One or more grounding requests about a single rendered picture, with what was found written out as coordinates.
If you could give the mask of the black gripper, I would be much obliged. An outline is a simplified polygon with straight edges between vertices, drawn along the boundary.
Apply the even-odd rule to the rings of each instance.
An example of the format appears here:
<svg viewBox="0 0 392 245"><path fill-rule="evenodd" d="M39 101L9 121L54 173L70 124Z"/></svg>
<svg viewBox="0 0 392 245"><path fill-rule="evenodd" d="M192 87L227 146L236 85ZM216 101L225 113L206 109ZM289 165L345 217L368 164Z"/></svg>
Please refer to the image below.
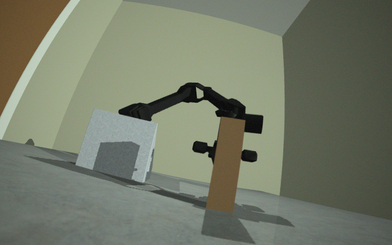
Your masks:
<svg viewBox="0 0 392 245"><path fill-rule="evenodd" d="M216 147L217 147L217 142L216 142ZM204 154L206 152L209 152L208 157L212 158L212 164L213 164L214 163L214 159L215 159L216 147L208 146L208 144L205 143L205 142L195 141L193 143L192 150L195 153L200 153L200 154L202 154L202 153ZM247 162L255 162L255 161L257 161L257 153L256 153L256 151L243 150L242 151L242 155L241 155L241 160L242 161L247 161Z"/></svg>

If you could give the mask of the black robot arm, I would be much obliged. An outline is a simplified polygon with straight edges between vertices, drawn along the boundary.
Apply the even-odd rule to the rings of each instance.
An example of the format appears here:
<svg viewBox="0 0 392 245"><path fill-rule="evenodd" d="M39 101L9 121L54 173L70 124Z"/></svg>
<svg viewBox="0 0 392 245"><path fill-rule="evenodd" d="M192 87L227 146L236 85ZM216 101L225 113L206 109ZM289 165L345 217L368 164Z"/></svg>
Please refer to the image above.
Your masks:
<svg viewBox="0 0 392 245"><path fill-rule="evenodd" d="M204 96L197 98L196 88L203 91ZM247 114L246 106L236 99L226 99L225 97L212 90L211 87L205 87L200 83L186 83L181 86L177 92L158 99L154 102L145 104L137 103L131 104L119 109L119 114L130 116L142 120L151 121L153 114L167 109L180 102L198 103L202 100L208 100L214 106L219 108L217 110L217 117L229 117L246 120L244 132L261 134L263 126L263 116L258 114Z"/></svg>

